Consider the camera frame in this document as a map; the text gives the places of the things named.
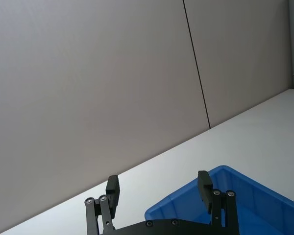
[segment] screw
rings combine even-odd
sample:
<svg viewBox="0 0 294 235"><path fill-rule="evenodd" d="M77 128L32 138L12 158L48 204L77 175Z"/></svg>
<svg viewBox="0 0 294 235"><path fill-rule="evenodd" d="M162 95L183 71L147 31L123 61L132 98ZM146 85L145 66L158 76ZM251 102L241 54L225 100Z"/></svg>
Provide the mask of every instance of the screw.
<svg viewBox="0 0 294 235"><path fill-rule="evenodd" d="M107 196L102 196L101 198L100 198L100 201L105 201L105 200L107 200Z"/></svg>
<svg viewBox="0 0 294 235"><path fill-rule="evenodd" d="M177 220L176 219L172 220L172 224L177 225L178 224Z"/></svg>
<svg viewBox="0 0 294 235"><path fill-rule="evenodd" d="M220 191L219 190L214 190L214 195L220 195Z"/></svg>
<svg viewBox="0 0 294 235"><path fill-rule="evenodd" d="M233 197L233 196L235 195L235 193L234 193L234 192L232 192L232 191L229 191L229 192L227 192L227 195L229 195L229 196Z"/></svg>
<svg viewBox="0 0 294 235"><path fill-rule="evenodd" d="M152 227L153 226L153 222L151 220L146 221L146 226L147 227Z"/></svg>

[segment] white table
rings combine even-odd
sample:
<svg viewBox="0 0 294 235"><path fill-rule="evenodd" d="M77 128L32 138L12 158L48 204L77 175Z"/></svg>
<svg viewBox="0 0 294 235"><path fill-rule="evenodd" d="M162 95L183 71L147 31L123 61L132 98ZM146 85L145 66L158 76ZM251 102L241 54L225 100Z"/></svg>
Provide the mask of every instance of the white table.
<svg viewBox="0 0 294 235"><path fill-rule="evenodd" d="M146 209L196 178L198 170L219 165L228 165L294 201L294 90L119 175L114 226L143 221ZM2 235L85 235L84 200L104 194L105 186L106 182Z"/></svg>

